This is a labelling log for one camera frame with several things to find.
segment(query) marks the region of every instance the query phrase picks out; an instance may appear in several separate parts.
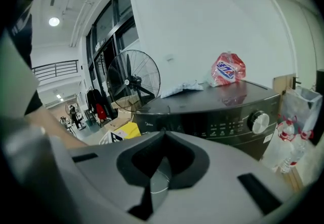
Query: fan blade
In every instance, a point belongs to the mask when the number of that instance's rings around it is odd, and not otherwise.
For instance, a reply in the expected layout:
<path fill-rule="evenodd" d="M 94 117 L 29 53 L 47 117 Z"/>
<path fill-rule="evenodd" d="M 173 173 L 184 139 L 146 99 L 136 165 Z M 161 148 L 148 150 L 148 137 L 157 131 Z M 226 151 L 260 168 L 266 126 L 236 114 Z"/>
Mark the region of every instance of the fan blade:
<path fill-rule="evenodd" d="M 119 88 L 118 88 L 118 90 L 115 92 L 115 95 L 118 95 L 123 89 L 125 89 L 126 88 L 126 84 L 123 84 L 122 86 L 120 86 Z"/>
<path fill-rule="evenodd" d="M 127 75 L 130 78 L 132 76 L 130 56 L 127 54 Z"/>
<path fill-rule="evenodd" d="M 144 89 L 142 86 L 137 85 L 137 84 L 132 84 L 135 88 L 137 88 L 138 90 L 147 93 L 148 95 L 153 95 L 155 96 L 153 93 L 151 93 L 150 91 Z"/>

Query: ceiling light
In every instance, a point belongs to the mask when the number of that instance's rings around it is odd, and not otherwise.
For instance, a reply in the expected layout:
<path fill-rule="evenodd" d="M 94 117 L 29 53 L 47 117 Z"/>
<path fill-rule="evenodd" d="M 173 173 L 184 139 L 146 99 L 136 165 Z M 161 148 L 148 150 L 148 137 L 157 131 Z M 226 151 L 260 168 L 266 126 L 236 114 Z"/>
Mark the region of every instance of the ceiling light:
<path fill-rule="evenodd" d="M 58 24 L 60 24 L 60 20 L 58 18 L 51 18 L 49 20 L 49 24 L 52 26 L 52 27 L 56 27 Z"/>

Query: white sticker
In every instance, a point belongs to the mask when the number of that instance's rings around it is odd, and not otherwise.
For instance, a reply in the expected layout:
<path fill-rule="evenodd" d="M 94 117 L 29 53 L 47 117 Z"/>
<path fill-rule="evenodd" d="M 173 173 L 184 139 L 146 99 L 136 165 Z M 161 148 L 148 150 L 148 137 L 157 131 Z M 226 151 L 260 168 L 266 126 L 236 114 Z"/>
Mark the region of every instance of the white sticker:
<path fill-rule="evenodd" d="M 267 136 L 265 137 L 263 143 L 269 142 L 269 141 L 271 140 L 271 138 L 272 138 L 272 135 L 273 135 L 273 133 L 270 134 L 270 135 L 267 135 Z"/>

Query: person's arm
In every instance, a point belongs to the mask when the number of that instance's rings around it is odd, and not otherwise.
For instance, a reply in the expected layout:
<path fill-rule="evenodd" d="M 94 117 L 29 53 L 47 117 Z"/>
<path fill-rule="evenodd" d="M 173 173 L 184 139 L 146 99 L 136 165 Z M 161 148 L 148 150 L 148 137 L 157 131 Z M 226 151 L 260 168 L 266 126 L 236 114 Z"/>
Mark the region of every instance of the person's arm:
<path fill-rule="evenodd" d="M 25 119 L 32 124 L 43 127 L 49 136 L 57 136 L 61 138 L 66 148 L 84 147 L 83 143 L 72 134 L 70 134 L 64 126 L 47 110 L 41 106 L 37 110 L 25 115 Z"/>

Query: control panel button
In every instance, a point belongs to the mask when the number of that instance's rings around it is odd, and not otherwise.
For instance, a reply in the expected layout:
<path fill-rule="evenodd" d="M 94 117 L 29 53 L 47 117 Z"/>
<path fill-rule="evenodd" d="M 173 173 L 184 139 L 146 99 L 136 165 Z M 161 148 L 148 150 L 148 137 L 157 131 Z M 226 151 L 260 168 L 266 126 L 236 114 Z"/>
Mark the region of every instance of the control panel button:
<path fill-rule="evenodd" d="M 269 115 L 264 111 L 257 111 L 248 120 L 248 126 L 254 134 L 261 134 L 269 126 Z"/>

